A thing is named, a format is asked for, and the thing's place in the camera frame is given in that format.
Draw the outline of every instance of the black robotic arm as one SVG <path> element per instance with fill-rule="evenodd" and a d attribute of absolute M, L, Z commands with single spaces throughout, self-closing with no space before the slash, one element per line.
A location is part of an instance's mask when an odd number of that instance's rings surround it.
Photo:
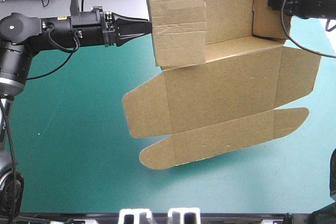
<path fill-rule="evenodd" d="M 24 189 L 23 176 L 13 173 L 15 162 L 5 150 L 5 135 L 9 131 L 6 122 L 9 121 L 14 97 L 25 87 L 33 57 L 43 50 L 59 49 L 71 56 L 80 47 L 119 47 L 152 32 L 152 24 L 148 20 L 104 12 L 100 6 L 93 7 L 90 12 L 80 12 L 78 0 L 71 0 L 70 13 L 68 17 L 54 18 L 31 18 L 12 13 L 0 20 L 0 107 L 4 112 L 1 113 L 0 123 L 2 217 L 18 215 Z"/>

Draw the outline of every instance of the metal frame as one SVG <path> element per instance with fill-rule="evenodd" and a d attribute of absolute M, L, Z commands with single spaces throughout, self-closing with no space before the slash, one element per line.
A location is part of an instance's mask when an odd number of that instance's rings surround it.
<path fill-rule="evenodd" d="M 52 221 L 66 222 L 69 219 L 75 221 L 95 220 L 98 224 L 118 224 L 119 213 L 91 213 L 91 214 L 72 214 L 72 213 L 21 213 L 20 216 L 47 219 Z M 201 213 L 201 224 L 282 224 L 285 214 L 207 214 Z M 167 224 L 167 213 L 153 213 L 157 224 Z"/>

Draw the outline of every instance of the corrugated cardboard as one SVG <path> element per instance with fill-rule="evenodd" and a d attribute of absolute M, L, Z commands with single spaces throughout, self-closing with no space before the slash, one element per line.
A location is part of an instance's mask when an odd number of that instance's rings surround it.
<path fill-rule="evenodd" d="M 205 44 L 215 42 L 252 35 L 284 39 L 280 12 L 267 2 L 148 0 L 156 64 L 167 69 L 205 63 Z"/>
<path fill-rule="evenodd" d="M 280 13 L 267 0 L 148 1 L 164 71 L 123 105 L 132 136 L 171 136 L 142 151 L 144 165 L 209 158 L 303 123 L 305 108 L 274 109 L 312 91 L 320 57 L 283 46 Z"/>
<path fill-rule="evenodd" d="M 308 113 L 306 108 L 270 110 L 175 134 L 144 149 L 140 161 L 161 170 L 249 147 L 292 133 Z"/>
<path fill-rule="evenodd" d="M 312 91 L 319 61 L 272 41 L 269 48 L 164 71 L 125 95 L 131 135 L 176 134 L 272 110 Z"/>

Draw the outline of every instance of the robotic arm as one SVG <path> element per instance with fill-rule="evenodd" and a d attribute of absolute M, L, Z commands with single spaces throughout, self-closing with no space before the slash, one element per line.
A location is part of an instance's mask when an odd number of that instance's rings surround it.
<path fill-rule="evenodd" d="M 282 28 L 290 39 L 299 48 L 329 58 L 336 58 L 335 55 L 323 54 L 307 47 L 302 46 L 296 42 L 286 30 L 284 22 L 284 14 L 288 16 L 297 16 L 303 19 L 308 18 L 323 18 L 327 20 L 326 31 L 332 31 L 336 29 L 336 25 L 329 27 L 330 21 L 336 19 L 336 0 L 268 0 L 268 5 L 274 10 L 281 11 L 281 24 Z"/>
<path fill-rule="evenodd" d="M 0 121 L 2 217 L 18 215 L 24 189 L 23 176 L 20 173 L 13 176 L 12 159 L 5 150 L 5 135 L 14 97 L 25 87 L 33 57 L 43 50 L 59 49 L 72 55 L 80 47 L 119 47 L 152 32 L 152 24 L 148 20 L 104 12 L 100 6 L 93 7 L 90 12 L 80 12 L 78 0 L 71 0 L 70 13 L 69 17 L 54 18 L 31 18 L 12 13 L 0 20 L 0 101 L 5 112 L 5 115 L 1 113 Z"/>

